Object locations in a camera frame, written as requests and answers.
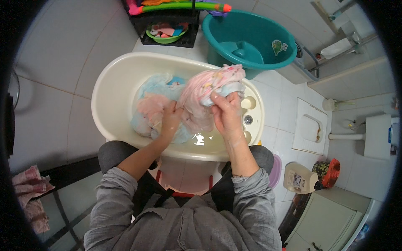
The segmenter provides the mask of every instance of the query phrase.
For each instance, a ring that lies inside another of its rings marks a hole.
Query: gray pants
[[[270,174],[274,164],[274,156],[272,152],[266,147],[260,145],[250,146],[250,150],[258,166]],[[122,141],[106,142],[100,147],[98,152],[99,165],[102,173],[107,173],[109,169],[117,166],[120,162],[136,151],[138,151],[137,148]],[[154,161],[149,169],[155,169],[156,167],[157,164],[156,161]],[[233,199],[235,193],[230,162],[226,163],[221,174],[222,178],[206,193],[211,193],[212,200],[215,202],[218,211],[228,210],[233,212]],[[133,216],[136,217],[143,210],[153,194],[163,195],[165,193],[166,190],[156,182],[154,177],[152,177],[152,175],[147,171],[138,181],[138,188],[133,197]],[[182,198],[176,199],[179,204],[184,204],[187,200],[183,200]]]

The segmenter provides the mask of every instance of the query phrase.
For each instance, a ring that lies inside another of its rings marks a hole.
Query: bag
[[[318,175],[318,180],[326,188],[331,188],[335,185],[340,174],[340,163],[337,159],[332,159],[331,162],[317,161],[312,169]]]

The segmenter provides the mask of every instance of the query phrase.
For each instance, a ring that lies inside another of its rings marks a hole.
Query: detergent bottle
[[[308,194],[324,188],[318,181],[317,173],[296,162],[286,165],[283,186],[297,194]]]

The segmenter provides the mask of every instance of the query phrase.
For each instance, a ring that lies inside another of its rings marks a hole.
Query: gray shirt
[[[114,167],[102,178],[91,212],[85,250],[281,250],[276,227],[275,195],[260,169],[250,177],[233,177],[233,214],[217,212],[211,195],[192,197],[179,207],[174,198],[153,208],[153,195],[131,223],[137,182]]]

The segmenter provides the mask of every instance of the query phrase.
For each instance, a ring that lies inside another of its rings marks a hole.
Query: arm
[[[180,123],[183,110],[175,111],[175,105],[176,102],[172,102],[165,110],[162,131],[157,139],[103,176],[97,187],[97,202],[91,212],[90,229],[84,236],[85,250],[96,247],[111,250],[131,224],[132,198],[137,190],[137,181],[172,141]]]
[[[222,134],[232,164],[235,197],[233,214],[263,250],[280,250],[281,237],[276,227],[275,195],[269,176],[261,169],[248,147],[241,123],[240,98],[211,94],[216,128]]]
[[[183,109],[175,110],[176,102],[172,101],[165,110],[162,120],[162,131],[157,139],[144,148],[131,154],[117,168],[139,180],[148,170],[151,163],[168,147],[180,124]]]

